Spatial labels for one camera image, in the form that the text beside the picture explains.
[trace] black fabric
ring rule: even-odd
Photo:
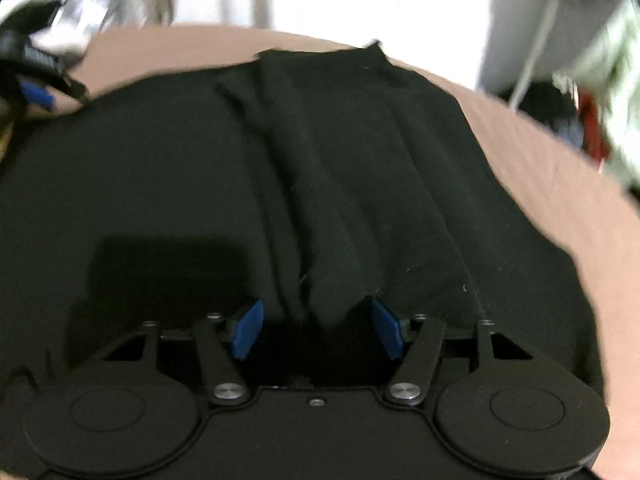
[[[0,374],[56,376],[144,319],[264,301],[266,383],[375,383],[362,300],[492,318],[602,391],[567,254],[457,101],[377,45],[154,76],[25,124],[0,165]]]

